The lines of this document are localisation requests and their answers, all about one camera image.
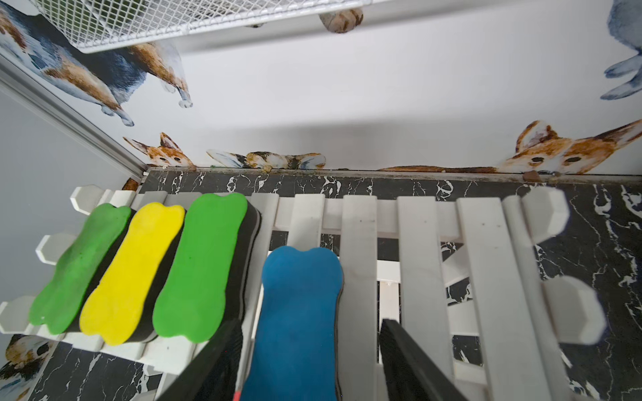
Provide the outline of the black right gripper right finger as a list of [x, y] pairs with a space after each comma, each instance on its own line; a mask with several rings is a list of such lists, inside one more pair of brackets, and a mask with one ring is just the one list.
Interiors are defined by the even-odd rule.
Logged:
[[399, 322], [382, 321], [379, 343], [390, 401], [466, 400]]

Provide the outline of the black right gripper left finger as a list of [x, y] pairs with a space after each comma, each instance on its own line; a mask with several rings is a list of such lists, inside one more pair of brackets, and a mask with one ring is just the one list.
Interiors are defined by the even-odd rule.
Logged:
[[224, 322], [197, 357], [160, 396], [163, 400], [234, 400], [242, 325]]

